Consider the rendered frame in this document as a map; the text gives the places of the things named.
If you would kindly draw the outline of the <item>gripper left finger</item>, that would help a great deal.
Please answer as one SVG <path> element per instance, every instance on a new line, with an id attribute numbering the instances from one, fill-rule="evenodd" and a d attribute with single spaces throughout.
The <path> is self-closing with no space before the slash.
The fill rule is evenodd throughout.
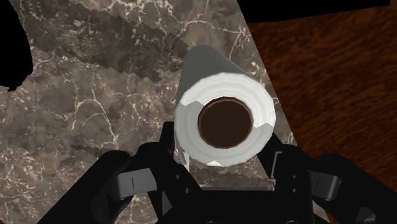
<path id="1" fill-rule="evenodd" d="M 37 224 L 113 224 L 134 195 L 153 192 L 155 211 L 185 209 L 201 187 L 173 159 L 174 124 L 165 122 L 160 139 L 145 143 L 134 156 L 104 153 Z"/>

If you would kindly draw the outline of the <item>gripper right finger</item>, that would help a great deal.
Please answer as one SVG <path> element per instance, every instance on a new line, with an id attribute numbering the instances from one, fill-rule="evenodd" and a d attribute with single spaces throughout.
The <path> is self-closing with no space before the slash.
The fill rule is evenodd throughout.
<path id="1" fill-rule="evenodd" d="M 260 162 L 277 189 L 308 198 L 339 224 L 397 224 L 397 192 L 341 155 L 316 160 L 273 134 Z"/>

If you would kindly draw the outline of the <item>white paper towel roll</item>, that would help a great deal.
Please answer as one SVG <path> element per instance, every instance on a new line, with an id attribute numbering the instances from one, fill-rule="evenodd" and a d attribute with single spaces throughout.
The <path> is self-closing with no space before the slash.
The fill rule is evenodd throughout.
<path id="1" fill-rule="evenodd" d="M 199 134 L 199 113 L 211 100 L 220 97 L 242 101 L 253 116 L 252 131 L 247 139 L 228 150 L 211 146 Z M 275 121 L 273 99 L 260 82 L 244 74 L 239 66 L 211 46 L 198 45 L 188 51 L 174 113 L 179 149 L 210 166 L 244 163 L 259 153 L 272 137 Z"/>

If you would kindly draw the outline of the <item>black rounded object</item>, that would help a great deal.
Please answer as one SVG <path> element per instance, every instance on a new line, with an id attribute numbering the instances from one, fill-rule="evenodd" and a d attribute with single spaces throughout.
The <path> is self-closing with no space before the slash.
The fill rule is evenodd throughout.
<path id="1" fill-rule="evenodd" d="M 25 30 L 9 0 L 0 0 L 0 86 L 15 91 L 33 72 Z"/>

